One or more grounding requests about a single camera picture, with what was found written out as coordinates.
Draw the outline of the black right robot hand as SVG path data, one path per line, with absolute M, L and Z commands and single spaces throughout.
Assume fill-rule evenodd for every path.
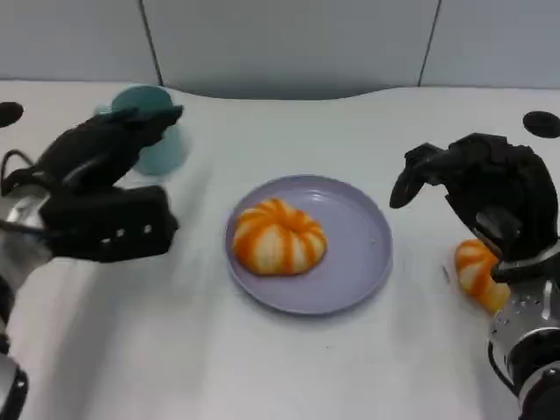
M 442 185 L 453 212 L 503 262 L 538 257 L 557 243 L 557 190 L 530 147 L 472 133 L 445 149 L 423 143 L 404 159 L 391 207 L 405 207 L 424 185 Z

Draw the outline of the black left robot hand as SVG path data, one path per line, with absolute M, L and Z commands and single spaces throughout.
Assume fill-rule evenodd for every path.
M 127 108 L 95 115 L 58 136 L 36 162 L 6 174 L 9 157 L 20 153 L 10 150 L 1 163 L 1 194 L 23 186 L 63 195 L 110 188 L 137 163 L 143 149 L 162 141 L 183 111 L 174 105 L 157 111 Z

